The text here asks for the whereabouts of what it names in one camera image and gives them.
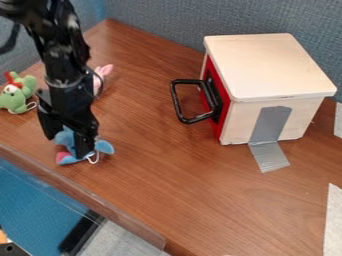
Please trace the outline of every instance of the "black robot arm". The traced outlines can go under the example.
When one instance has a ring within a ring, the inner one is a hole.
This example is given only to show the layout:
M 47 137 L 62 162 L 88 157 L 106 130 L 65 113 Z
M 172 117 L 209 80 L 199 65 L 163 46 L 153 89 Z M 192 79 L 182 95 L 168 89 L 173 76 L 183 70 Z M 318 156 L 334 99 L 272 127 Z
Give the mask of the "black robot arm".
M 94 150 L 99 123 L 91 113 L 93 72 L 79 19 L 69 0 L 0 0 L 0 16 L 16 24 L 0 53 L 13 48 L 23 25 L 45 64 L 48 90 L 38 90 L 38 117 L 51 140 L 67 126 L 74 131 L 75 154 L 81 159 Z

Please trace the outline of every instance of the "stuffed toy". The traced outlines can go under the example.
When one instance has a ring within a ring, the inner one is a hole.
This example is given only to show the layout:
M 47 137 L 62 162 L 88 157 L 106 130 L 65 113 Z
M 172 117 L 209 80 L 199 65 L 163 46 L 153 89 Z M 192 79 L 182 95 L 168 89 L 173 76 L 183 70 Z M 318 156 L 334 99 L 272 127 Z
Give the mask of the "stuffed toy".
M 11 114 L 22 114 L 37 106 L 36 102 L 26 104 L 37 87 L 37 80 L 33 76 L 20 78 L 16 72 L 5 72 L 8 85 L 0 94 L 0 109 L 5 108 Z
M 55 143 L 57 145 L 63 145 L 68 149 L 68 152 L 57 153 L 56 162 L 59 165 L 73 164 L 83 160 L 88 160 L 91 164 L 96 164 L 99 160 L 99 153 L 112 155 L 115 152 L 114 147 L 109 142 L 97 139 L 95 142 L 95 152 L 89 153 L 83 159 L 77 159 L 74 132 L 66 126 L 63 127 L 63 131 L 56 134 Z M 92 160 L 91 157 L 94 155 L 96 155 L 96 159 Z
M 113 65 L 108 64 L 104 67 L 97 67 L 95 73 L 104 81 L 105 77 L 108 76 L 113 70 Z M 94 76 L 94 95 L 99 96 L 101 89 L 101 81 L 97 76 Z

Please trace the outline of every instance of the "gray wall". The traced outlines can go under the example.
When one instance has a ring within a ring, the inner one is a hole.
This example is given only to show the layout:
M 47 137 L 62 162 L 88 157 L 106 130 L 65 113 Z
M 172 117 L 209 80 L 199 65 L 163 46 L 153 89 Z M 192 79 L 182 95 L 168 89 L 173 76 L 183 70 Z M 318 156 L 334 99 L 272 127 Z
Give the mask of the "gray wall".
M 82 29 L 86 30 L 105 18 L 105 3 L 99 0 L 71 0 L 75 5 L 77 14 L 81 19 Z M 0 18 L 1 39 L 3 45 L 11 33 L 12 22 Z M 0 84 L 5 79 L 2 72 L 5 70 L 21 72 L 39 59 L 38 53 L 27 35 L 25 29 L 21 29 L 15 49 L 7 54 L 0 55 Z
M 106 1 L 108 17 L 198 50 L 205 35 L 292 33 L 342 101 L 342 0 Z

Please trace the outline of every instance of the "green stuffed toy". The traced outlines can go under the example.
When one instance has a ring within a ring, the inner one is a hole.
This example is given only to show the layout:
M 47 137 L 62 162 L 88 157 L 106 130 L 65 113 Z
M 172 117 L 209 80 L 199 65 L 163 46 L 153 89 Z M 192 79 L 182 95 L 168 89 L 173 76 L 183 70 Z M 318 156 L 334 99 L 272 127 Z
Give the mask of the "green stuffed toy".
M 35 77 L 20 78 L 16 72 L 5 72 L 4 76 L 9 84 L 0 94 L 0 109 L 5 108 L 11 114 L 22 114 L 37 106 L 36 102 L 26 104 L 26 100 L 35 93 L 37 87 Z

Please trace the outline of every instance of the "wooden box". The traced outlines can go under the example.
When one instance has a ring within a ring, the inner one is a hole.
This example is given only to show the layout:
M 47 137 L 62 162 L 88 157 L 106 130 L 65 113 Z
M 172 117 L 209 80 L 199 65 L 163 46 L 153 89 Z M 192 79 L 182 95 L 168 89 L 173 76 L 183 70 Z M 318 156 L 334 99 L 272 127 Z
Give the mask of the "wooden box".
M 336 87 L 290 34 L 207 36 L 201 79 L 223 106 L 211 121 L 221 144 L 248 143 L 262 108 L 292 109 L 279 140 L 301 138 Z

